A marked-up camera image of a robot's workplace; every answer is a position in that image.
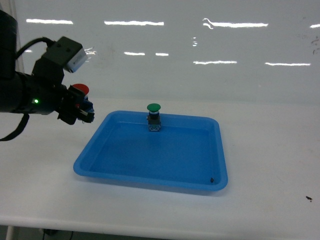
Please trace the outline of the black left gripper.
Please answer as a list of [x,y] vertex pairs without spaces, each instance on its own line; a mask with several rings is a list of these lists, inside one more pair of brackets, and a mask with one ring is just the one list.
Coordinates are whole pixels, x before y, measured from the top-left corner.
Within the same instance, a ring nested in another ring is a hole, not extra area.
[[85,123],[92,123],[95,118],[94,112],[86,112],[76,107],[82,103],[85,94],[74,88],[73,85],[67,90],[62,84],[64,69],[42,56],[35,62],[31,74],[22,74],[23,85],[21,112],[24,114],[48,115],[56,111],[65,96],[67,108],[58,109],[58,119],[74,125],[79,119]]

